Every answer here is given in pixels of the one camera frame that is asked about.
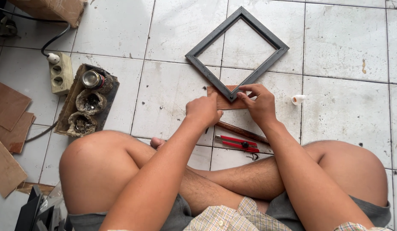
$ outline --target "red utility knife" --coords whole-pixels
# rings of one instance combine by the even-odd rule
[[[228,136],[216,136],[217,141],[221,141],[223,144],[244,149],[246,152],[259,153],[260,150],[257,148],[257,144],[251,141],[245,141],[237,138],[232,138]]]

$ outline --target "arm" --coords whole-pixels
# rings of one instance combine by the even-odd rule
[[[204,130],[217,123],[217,94],[186,105],[186,117],[172,137],[129,181],[99,231],[160,230],[180,189],[190,155]]]
[[[374,225],[356,203],[327,175],[275,117],[274,96],[261,84],[241,86],[237,96],[266,135],[284,186],[307,231],[331,231],[345,222]]]

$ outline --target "power strip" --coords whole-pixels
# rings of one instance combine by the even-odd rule
[[[48,63],[50,70],[51,92],[56,95],[67,95],[73,83],[73,68],[70,57],[61,52],[54,53],[60,57],[59,62]]]

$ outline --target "dark gray frame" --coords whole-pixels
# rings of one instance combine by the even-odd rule
[[[277,50],[268,57],[257,69],[255,69],[242,83],[240,83],[233,91],[230,91],[216,76],[213,75],[206,66],[198,60],[196,55],[200,54],[204,49],[211,45],[220,35],[228,30],[234,23],[242,18],[255,31],[257,31],[264,39],[266,39]],[[230,17],[228,17],[222,24],[214,29],[207,37],[205,37],[199,44],[197,44],[186,58],[208,79],[230,102],[237,98],[237,92],[241,92],[238,87],[241,85],[252,84],[257,80],[270,66],[273,65],[286,51],[290,49],[283,41],[275,36],[269,29],[267,29],[261,22],[259,22],[252,14],[250,14],[243,7],[239,7]]]

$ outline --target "hand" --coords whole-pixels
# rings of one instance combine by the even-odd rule
[[[249,84],[240,86],[239,89],[251,91],[248,96],[243,92],[239,92],[237,93],[237,98],[247,106],[251,117],[259,127],[277,122],[274,95],[267,88],[262,84]],[[257,98],[253,101],[250,98],[254,96],[257,96]]]
[[[198,122],[203,129],[215,125],[222,115],[223,111],[217,110],[216,92],[210,97],[202,96],[186,104],[186,119]]]

